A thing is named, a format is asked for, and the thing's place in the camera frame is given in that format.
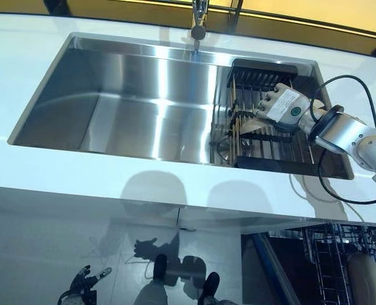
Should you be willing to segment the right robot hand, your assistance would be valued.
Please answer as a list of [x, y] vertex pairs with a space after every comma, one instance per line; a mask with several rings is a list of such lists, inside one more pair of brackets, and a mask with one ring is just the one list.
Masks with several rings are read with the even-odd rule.
[[257, 119], [271, 123], [276, 129], [310, 133], [316, 124], [310, 113], [311, 100], [283, 83], [265, 94], [253, 112]]

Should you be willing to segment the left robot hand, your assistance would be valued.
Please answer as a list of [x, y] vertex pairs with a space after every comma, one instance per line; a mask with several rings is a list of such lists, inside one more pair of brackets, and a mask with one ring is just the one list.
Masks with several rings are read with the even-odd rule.
[[70, 293], [81, 294], [81, 292], [90, 291], [99, 281], [103, 280], [112, 273], [112, 268], [107, 267], [95, 275], [91, 275], [91, 266], [86, 265], [74, 277], [70, 285]]

